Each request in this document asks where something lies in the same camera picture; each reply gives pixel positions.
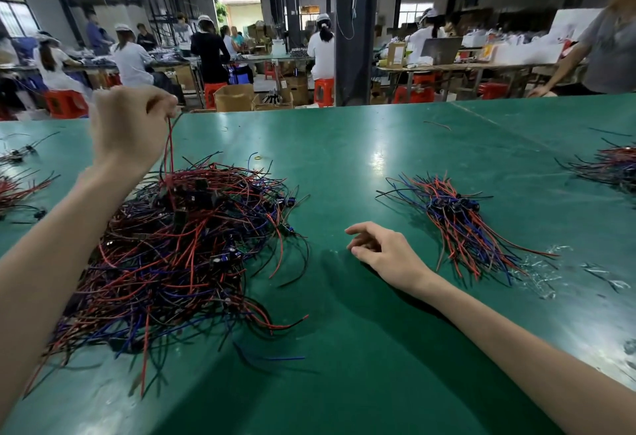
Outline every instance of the green table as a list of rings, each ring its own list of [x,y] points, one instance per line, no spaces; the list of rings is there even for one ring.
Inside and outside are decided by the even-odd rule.
[[[106,347],[78,352],[20,402],[9,434],[548,434],[558,429],[471,342],[443,319],[402,300],[345,250],[343,230],[374,220],[402,231],[425,262],[440,242],[405,206],[374,199],[386,176],[443,174],[461,192],[483,190],[482,214],[502,235],[530,248],[561,250],[555,297],[530,282],[492,280],[467,290],[492,308],[604,373],[636,388],[636,276],[633,200],[607,186],[573,179],[554,157],[590,158],[604,145],[596,127],[636,134],[636,96],[466,101],[283,110],[183,118],[179,155],[215,150],[245,165],[258,151],[273,174],[311,198],[291,215],[312,254],[304,279],[277,288],[298,270],[290,252],[256,296],[280,323],[309,318],[276,342],[239,339],[262,356],[305,355],[296,362],[248,367],[219,338],[169,348],[163,383],[145,399],[129,395],[141,359],[113,359]],[[423,120],[448,125],[448,131]],[[86,121],[3,122],[0,135],[40,138],[60,130],[25,166],[62,176],[32,201],[51,207],[89,164]],[[624,141],[625,137],[615,137]],[[21,136],[6,140],[22,145]],[[2,248],[26,231],[2,223]],[[583,271],[594,262],[633,286],[615,293]],[[448,264],[441,274],[454,280]],[[149,370],[153,376],[154,369]]]

